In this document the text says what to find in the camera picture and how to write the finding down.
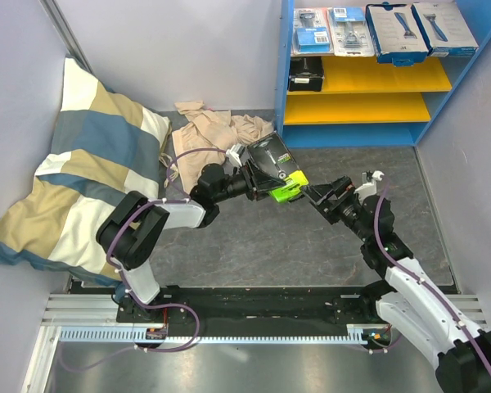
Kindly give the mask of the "clear blister razor pack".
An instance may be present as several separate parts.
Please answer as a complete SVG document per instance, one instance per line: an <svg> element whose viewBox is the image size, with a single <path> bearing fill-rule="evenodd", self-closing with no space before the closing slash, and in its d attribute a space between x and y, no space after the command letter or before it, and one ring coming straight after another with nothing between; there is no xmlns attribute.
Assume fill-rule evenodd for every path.
<svg viewBox="0 0 491 393"><path fill-rule="evenodd" d="M362 7L330 7L327 9L327 16L335 56L375 56Z"/></svg>

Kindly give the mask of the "blue blister razor pack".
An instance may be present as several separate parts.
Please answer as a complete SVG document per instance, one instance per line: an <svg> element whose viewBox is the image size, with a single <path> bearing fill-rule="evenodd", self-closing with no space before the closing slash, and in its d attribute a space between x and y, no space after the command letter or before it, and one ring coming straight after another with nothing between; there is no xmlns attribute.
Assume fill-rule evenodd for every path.
<svg viewBox="0 0 491 393"><path fill-rule="evenodd" d="M334 52L325 8L294 9L292 56L321 56Z"/></svg>

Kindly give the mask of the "white box blue razor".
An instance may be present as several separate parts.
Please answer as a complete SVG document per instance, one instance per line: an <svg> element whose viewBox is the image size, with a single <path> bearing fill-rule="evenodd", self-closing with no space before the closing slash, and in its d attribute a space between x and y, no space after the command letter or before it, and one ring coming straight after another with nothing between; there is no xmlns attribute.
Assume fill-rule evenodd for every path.
<svg viewBox="0 0 491 393"><path fill-rule="evenodd" d="M365 17L379 64L414 66L427 58L412 4L368 4Z"/></svg>

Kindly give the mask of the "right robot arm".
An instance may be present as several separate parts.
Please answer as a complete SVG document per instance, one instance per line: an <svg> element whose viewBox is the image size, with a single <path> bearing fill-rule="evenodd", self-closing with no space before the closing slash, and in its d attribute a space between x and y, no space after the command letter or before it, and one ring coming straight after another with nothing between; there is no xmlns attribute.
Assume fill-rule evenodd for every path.
<svg viewBox="0 0 491 393"><path fill-rule="evenodd" d="M358 302L360 316L398 330L435 371L444 392L491 392L491 330L465 315L432 282L394 230L386 194L355 187L344 176L306 185L302 194L329 223L342 223L360 239L363 260L380 276Z"/></svg>

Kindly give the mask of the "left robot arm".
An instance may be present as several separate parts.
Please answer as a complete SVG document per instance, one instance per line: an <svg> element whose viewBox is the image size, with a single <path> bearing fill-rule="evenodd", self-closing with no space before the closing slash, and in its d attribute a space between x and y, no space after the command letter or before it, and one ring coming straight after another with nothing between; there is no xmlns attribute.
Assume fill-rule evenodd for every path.
<svg viewBox="0 0 491 393"><path fill-rule="evenodd" d="M149 201L140 192L127 194L97 230L96 241L136 302L135 313L146 322L163 313L157 297L160 284L149 258L164 230L204 228L218 216L219 202L241 195L258 200L284 187L287 179L287 172L277 166L268 172L248 160L232 175L225 174L221 165L206 165L187 199Z"/></svg>

